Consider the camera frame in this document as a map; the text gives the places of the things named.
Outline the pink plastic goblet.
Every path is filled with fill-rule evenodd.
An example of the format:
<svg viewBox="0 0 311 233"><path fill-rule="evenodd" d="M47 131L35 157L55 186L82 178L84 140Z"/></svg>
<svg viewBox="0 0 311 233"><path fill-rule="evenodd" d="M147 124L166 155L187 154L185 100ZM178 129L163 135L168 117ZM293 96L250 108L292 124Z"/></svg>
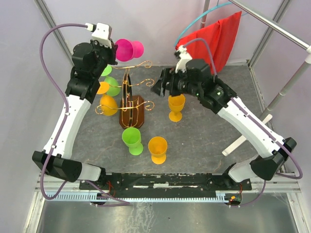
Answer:
<svg viewBox="0 0 311 233"><path fill-rule="evenodd" d="M116 59L121 62L127 62L134 58L140 58L144 53L144 46L139 41L119 39L115 45L118 46L116 51Z"/></svg>

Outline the orange plastic goblet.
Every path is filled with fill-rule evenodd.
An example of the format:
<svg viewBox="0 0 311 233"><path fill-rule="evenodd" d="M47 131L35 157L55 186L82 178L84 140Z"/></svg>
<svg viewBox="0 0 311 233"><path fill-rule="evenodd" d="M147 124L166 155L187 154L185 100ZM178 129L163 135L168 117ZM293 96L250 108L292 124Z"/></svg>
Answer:
<svg viewBox="0 0 311 233"><path fill-rule="evenodd" d="M148 150L151 154L153 163L160 165L166 161L168 143L165 138L156 136L148 143Z"/></svg>
<svg viewBox="0 0 311 233"><path fill-rule="evenodd" d="M95 112L99 115L112 116L117 113L118 105L113 97L109 96L108 90L110 85L107 82L100 82L98 95L101 95L99 105L96 107Z"/></svg>
<svg viewBox="0 0 311 233"><path fill-rule="evenodd" d="M168 105L170 109L169 119L172 122L179 122L182 119L181 111L184 108L186 98L183 94L179 96L171 96L168 97Z"/></svg>

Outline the green plastic goblet back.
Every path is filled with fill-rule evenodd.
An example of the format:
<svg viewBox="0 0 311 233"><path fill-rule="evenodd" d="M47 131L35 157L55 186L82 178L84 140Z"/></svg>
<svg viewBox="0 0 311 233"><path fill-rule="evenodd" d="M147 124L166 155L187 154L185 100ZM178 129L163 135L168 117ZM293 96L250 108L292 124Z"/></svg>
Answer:
<svg viewBox="0 0 311 233"><path fill-rule="evenodd" d="M121 88L119 87L118 81L112 76L110 76L111 72L112 72L112 66L108 65L104 69L101 76L104 77L104 82L109 84L109 90L107 91L106 94L109 96L115 97L120 93Z"/></svg>

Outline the orange plastic goblet front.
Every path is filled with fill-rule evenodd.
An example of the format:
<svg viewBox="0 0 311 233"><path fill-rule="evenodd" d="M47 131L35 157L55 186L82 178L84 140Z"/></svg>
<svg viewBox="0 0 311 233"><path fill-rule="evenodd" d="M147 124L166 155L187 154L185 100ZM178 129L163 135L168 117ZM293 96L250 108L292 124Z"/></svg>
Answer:
<svg viewBox="0 0 311 233"><path fill-rule="evenodd" d="M166 161L168 143L165 138L156 136L148 143L148 150L151 154L153 163L160 165Z"/></svg>

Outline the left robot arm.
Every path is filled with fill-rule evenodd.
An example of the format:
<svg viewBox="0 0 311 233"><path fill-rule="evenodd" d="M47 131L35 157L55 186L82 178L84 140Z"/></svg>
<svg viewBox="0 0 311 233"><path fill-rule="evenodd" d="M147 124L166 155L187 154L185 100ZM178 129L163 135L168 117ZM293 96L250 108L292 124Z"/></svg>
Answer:
<svg viewBox="0 0 311 233"><path fill-rule="evenodd" d="M106 187L104 168L74 161L71 156L82 120L99 90L99 78L108 65L117 64L117 48L115 44L104 46L93 39L74 47L74 66L61 115L44 149L32 155L33 162L45 174L67 182L90 180L96 189Z"/></svg>

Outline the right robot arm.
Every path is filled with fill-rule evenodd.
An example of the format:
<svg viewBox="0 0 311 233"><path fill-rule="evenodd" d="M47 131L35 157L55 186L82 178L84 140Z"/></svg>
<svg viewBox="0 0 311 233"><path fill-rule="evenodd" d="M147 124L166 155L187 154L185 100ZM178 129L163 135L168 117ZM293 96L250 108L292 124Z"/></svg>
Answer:
<svg viewBox="0 0 311 233"><path fill-rule="evenodd" d="M226 189L235 189L240 182L252 177L271 180L288 160L297 142L283 138L262 123L227 84L210 72L203 59L193 59L184 70L164 68L151 91L164 96L168 91L173 97L189 94L200 104L234 126L256 149L252 159L235 163L222 178Z"/></svg>

